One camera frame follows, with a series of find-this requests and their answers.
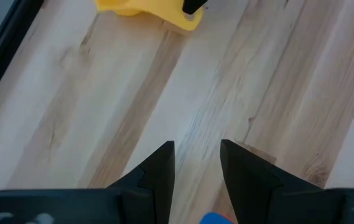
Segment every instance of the black plastic part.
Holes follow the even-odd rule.
[[[0,191],[1,223],[168,223],[174,142],[166,142],[107,189]]]
[[[202,7],[206,2],[207,0],[184,0],[182,10],[184,13],[192,15],[198,9],[200,9],[200,7]]]
[[[0,26],[0,80],[44,0],[15,0]]]
[[[174,142],[167,141],[130,173],[110,185],[150,190],[154,196],[156,223],[168,223],[175,181]]]
[[[354,189],[320,189],[229,140],[220,155],[239,223],[354,223]]]

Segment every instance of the yellow plastic toy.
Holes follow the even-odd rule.
[[[202,20],[203,8],[189,19],[182,11],[183,4],[184,0],[96,0],[99,11],[112,10],[122,16],[149,12],[181,29],[194,30]]]

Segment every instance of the floor plank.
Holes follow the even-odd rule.
[[[0,189],[7,186],[25,146],[69,78],[70,59],[95,15],[92,2],[49,1],[16,52],[0,82]]]
[[[180,34],[164,34],[147,77],[96,168],[91,187],[107,186],[120,178],[180,57],[184,42],[185,38]]]
[[[307,1],[245,144],[324,187],[354,115],[354,1]]]

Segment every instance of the blue object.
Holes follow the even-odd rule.
[[[200,224],[233,224],[220,214],[210,212],[202,218]]]

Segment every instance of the wooden floor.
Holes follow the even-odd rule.
[[[0,189],[105,187],[174,140],[170,223],[233,219],[224,138],[354,187],[354,0],[209,0],[189,35],[48,0],[0,83]]]

